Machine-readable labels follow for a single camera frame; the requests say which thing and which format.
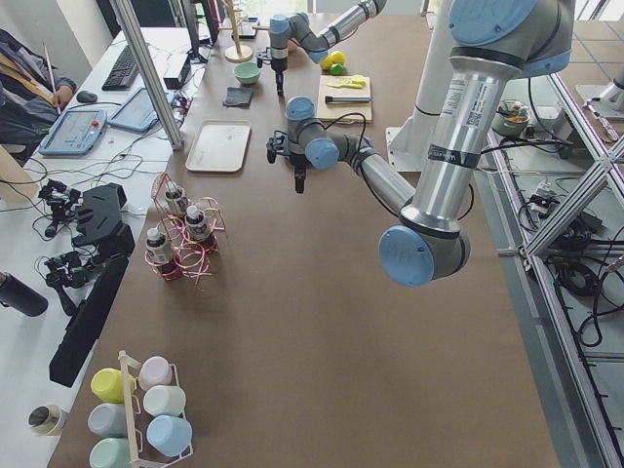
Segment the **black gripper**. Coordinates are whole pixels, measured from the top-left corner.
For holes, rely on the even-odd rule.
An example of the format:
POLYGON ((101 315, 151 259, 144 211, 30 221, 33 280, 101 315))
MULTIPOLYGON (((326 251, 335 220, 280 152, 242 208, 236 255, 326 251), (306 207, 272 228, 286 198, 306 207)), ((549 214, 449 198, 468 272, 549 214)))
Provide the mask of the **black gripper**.
POLYGON ((292 153, 290 162, 294 167, 294 186, 297 194, 303 194, 305 189, 305 175, 308 160, 304 154, 292 153))
POLYGON ((272 58, 271 68, 275 72, 277 93, 282 94, 284 92, 284 72, 288 69, 288 59, 272 58))

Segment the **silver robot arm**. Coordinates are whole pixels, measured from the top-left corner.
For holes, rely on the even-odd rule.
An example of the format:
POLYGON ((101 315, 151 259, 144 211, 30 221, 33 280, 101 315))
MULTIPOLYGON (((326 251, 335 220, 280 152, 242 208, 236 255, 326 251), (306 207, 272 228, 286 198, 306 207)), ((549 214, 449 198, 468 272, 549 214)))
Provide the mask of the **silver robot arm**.
POLYGON ((307 97, 285 110, 287 155, 298 179, 307 167, 347 163, 399 222, 378 243, 396 283, 425 285, 459 271, 470 243, 458 212, 508 82, 564 69, 571 54, 570 1, 446 1, 437 14, 421 80, 437 122, 421 148, 424 169, 409 184, 361 136, 324 127, 307 97))
POLYGON ((263 53, 256 55, 257 64, 269 62, 275 72, 277 95, 281 97, 284 94, 284 73, 288 69, 288 45, 291 40, 315 63, 320 63, 329 55, 330 48, 345 40, 365 21, 377 17, 386 3, 386 0, 359 1, 318 33, 312 30, 309 17, 304 13, 275 15, 269 22, 269 46, 263 53))

